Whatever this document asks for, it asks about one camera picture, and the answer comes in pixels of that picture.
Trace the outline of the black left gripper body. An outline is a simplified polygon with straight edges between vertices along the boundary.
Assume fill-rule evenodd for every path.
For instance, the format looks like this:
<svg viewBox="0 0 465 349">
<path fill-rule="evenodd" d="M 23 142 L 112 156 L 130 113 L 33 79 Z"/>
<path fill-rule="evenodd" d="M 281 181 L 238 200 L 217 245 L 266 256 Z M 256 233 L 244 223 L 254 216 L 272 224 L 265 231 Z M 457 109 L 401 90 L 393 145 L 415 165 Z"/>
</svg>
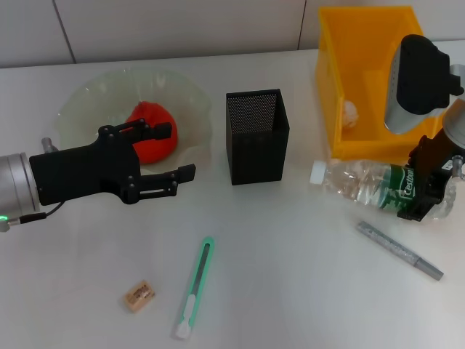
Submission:
<svg viewBox="0 0 465 349">
<path fill-rule="evenodd" d="M 97 193 L 112 193 L 125 204 L 137 203 L 140 163 L 126 130 L 140 128 L 106 125 L 89 145 L 31 156 L 40 204 L 58 204 Z"/>
</svg>

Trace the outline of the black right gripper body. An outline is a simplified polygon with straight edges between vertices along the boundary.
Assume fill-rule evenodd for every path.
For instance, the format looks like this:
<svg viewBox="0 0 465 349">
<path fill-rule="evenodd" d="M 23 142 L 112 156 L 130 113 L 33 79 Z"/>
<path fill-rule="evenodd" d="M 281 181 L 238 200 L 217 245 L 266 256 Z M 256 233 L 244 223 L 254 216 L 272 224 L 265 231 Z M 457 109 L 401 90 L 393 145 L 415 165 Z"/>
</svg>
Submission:
<svg viewBox="0 0 465 349">
<path fill-rule="evenodd" d="M 408 165 L 416 176 L 418 193 L 443 193 L 452 176 L 445 165 L 454 156 L 461 155 L 461 146 L 455 144 L 441 129 L 433 138 L 423 136 L 410 152 Z"/>
</svg>

